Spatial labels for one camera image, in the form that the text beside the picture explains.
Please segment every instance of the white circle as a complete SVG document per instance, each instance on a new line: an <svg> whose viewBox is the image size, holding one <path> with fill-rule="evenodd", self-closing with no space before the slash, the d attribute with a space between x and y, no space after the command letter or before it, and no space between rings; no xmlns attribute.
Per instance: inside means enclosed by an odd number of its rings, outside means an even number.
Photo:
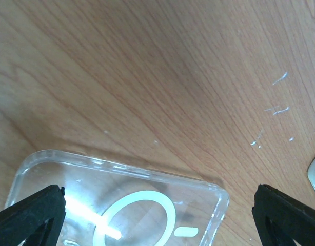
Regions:
<svg viewBox="0 0 315 246"><path fill-rule="evenodd" d="M167 213L167 226L162 237L156 243L155 246L164 246L165 243L169 240L174 225L176 223L176 209L169 197L166 195L157 192L157 191L138 191L131 193L120 200L116 201L111 207L109 207L104 214L102 214L101 219L108 225L112 218L123 209L125 206L136 202L136 201L155 201L159 203ZM94 231L93 236L93 245L94 246L106 246L105 245L105 232L104 228L100 230L100 226L97 225Z"/></svg>

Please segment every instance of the transparent plastic case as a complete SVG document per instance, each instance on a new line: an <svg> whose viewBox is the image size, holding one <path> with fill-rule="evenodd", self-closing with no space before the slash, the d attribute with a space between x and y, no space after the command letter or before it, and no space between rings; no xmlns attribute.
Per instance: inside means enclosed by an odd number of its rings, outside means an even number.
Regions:
<svg viewBox="0 0 315 246"><path fill-rule="evenodd" d="M22 163L6 207L51 184L66 193L58 246L212 245L229 204L215 184L43 150Z"/></svg>

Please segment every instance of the white speck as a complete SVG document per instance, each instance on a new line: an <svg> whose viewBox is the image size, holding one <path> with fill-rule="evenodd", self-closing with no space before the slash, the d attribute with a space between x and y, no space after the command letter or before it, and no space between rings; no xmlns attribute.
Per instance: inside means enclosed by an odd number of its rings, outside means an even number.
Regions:
<svg viewBox="0 0 315 246"><path fill-rule="evenodd" d="M256 140L251 143L252 146L257 143L257 141L262 137L262 134L263 134L263 133L264 133L264 130L262 129L261 132L260 132L260 134L259 134L259 136L256 138Z"/></svg>
<svg viewBox="0 0 315 246"><path fill-rule="evenodd" d="M282 77L280 77L278 80L276 80L272 85L276 85L278 82L280 82L282 79L284 79L287 76L287 72L284 73L284 75Z"/></svg>
<svg viewBox="0 0 315 246"><path fill-rule="evenodd" d="M290 109L290 107L287 107L286 109L276 111L275 113L273 113L273 115L276 115L276 114L282 113L282 112L287 111L287 110L289 110L289 109Z"/></svg>
<svg viewBox="0 0 315 246"><path fill-rule="evenodd" d="M269 111L269 110L273 110L273 109L276 109L276 108L279 108L280 106L275 106L275 107L272 107L270 109L265 109L265 111Z"/></svg>

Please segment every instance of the wooden table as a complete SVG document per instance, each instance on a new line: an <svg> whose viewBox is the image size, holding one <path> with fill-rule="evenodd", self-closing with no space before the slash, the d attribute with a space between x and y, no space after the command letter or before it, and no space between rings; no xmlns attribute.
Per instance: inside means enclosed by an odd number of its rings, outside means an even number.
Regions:
<svg viewBox="0 0 315 246"><path fill-rule="evenodd" d="M217 183L261 245L258 184L315 208L315 1L0 1L0 210L48 148Z"/></svg>

